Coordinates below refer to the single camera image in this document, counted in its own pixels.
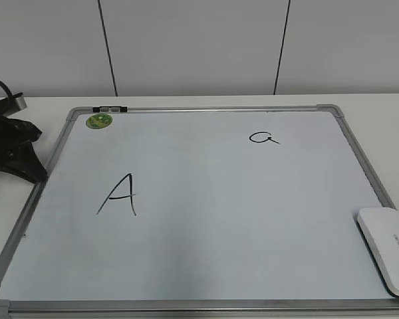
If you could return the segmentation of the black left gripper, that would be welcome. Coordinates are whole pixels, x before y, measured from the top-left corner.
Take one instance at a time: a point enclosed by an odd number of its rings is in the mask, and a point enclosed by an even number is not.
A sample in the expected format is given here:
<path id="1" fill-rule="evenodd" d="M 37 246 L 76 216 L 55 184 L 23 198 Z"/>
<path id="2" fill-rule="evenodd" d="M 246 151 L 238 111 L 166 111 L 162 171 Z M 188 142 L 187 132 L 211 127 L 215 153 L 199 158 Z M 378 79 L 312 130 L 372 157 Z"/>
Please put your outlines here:
<path id="1" fill-rule="evenodd" d="M 29 121 L 4 117 L 10 109 L 8 99 L 0 100 L 0 171 L 40 183 L 48 173 L 39 161 L 31 142 L 36 142 L 42 131 Z"/>

